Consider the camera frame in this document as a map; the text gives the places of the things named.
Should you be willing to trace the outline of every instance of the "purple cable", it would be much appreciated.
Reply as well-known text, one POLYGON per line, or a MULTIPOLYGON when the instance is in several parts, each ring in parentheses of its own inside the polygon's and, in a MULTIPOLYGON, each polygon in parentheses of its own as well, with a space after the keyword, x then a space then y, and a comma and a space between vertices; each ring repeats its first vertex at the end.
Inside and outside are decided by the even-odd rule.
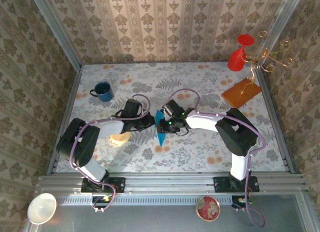
POLYGON ((257 226, 257 227, 260 227, 260 228, 265 227, 265 225, 266 225, 266 218, 264 217, 264 215, 263 215, 260 211, 254 209, 254 208, 249 208, 249 204, 248 204, 248 183, 249 183, 249 173, 250 173, 251 156, 252 156, 252 153, 253 153, 253 152, 261 151, 261 150, 263 150, 263 149, 267 146, 267 143, 266 143, 265 138, 264 138, 255 128, 253 128, 253 127, 250 126, 249 124, 247 124, 247 123, 245 123, 245 122, 243 122, 243 121, 241 121, 241 120, 239 120, 239 119, 237 119, 237 118, 233 118, 233 117, 228 116, 228 115, 225 115, 225 114, 202 113, 202 112, 199 112, 199 111, 197 110, 197 106, 198 106, 198 104, 199 104, 199 102, 200 102, 200 95, 199 95, 195 90, 193 90, 193 89, 190 89, 190 88, 178 89, 177 91, 173 92, 172 95, 170 95, 168 101, 169 101, 169 100, 173 97, 173 95, 175 95, 177 92, 183 91, 183 90, 185 90, 185 91, 192 91, 192 92, 194 92, 194 93, 197 95, 198 101, 197 101, 197 103, 195 104, 194 111, 197 112, 198 115, 203 115, 203 116, 206 116, 206 115, 207 115, 207 116, 211 116, 211 117, 224 117, 224 118, 227 118, 227 119, 229 119, 229 120, 238 122, 239 124, 241 124, 241 125, 247 127, 248 129, 250 129, 252 132, 254 132, 254 133, 262 140, 262 146, 261 146, 260 148, 256 148, 256 149, 254 149, 254 150, 252 150, 252 151, 249 152, 249 157, 248 157, 248 160, 247 160, 247 171, 246 171, 246 174, 245 174, 246 178, 245 178, 245 188, 244 188, 244 199, 245 199, 245 208, 246 208, 248 217, 249 217, 249 219, 251 220, 251 222, 252 222, 255 226, 257 226), (253 218, 251 217, 250 211, 256 212, 256 213, 262 218, 263 223, 262 223, 261 225, 260 225, 260 224, 257 224, 256 222, 254 222, 253 218))
POLYGON ((134 96, 132 96, 131 98, 134 98, 135 96, 141 96, 141 97, 144 97, 147 102, 148 102, 148 109, 145 111, 145 113, 143 113, 142 115, 138 116, 138 117, 135 117, 135 118, 103 118, 103 119, 99 119, 99 120, 96 120, 96 121, 91 121, 91 122, 88 122, 86 123, 79 131, 79 133, 77 134, 77 136, 75 137, 74 139, 74 143, 72 145, 72 148, 71 148, 71 152, 70 152, 70 158, 69 158, 69 163, 70 163, 70 166, 79 171, 80 174, 82 174, 84 177, 86 177, 89 181, 91 181, 92 183, 95 183, 97 185, 102 185, 102 188, 103 186, 108 186, 112 189, 112 199, 111 201, 109 202, 109 204, 103 208, 103 210, 105 211, 107 208, 109 208, 109 206, 114 202, 115 200, 115 197, 116 197, 116 190, 115 188, 109 184, 109 183, 103 183, 103 182, 99 182, 99 181, 95 181, 94 179, 90 178, 86 173, 84 173, 79 167, 77 167, 77 165, 75 165, 73 163, 73 157, 74 157, 74 154, 75 154, 75 149, 76 149, 76 146, 77 146, 77 143, 78 143, 78 140, 80 138, 80 136, 82 135, 82 133, 84 132, 84 130, 90 126, 90 125, 93 125, 93 124, 98 124, 98 123, 103 123, 103 122, 109 122, 109 121, 133 121, 133 120, 138 120, 138 119, 141 119, 143 118, 144 116, 146 116, 150 110, 150 107, 151 107, 151 103, 150 103, 150 100, 148 99, 148 97, 146 97, 145 95, 143 94, 135 94, 134 96))

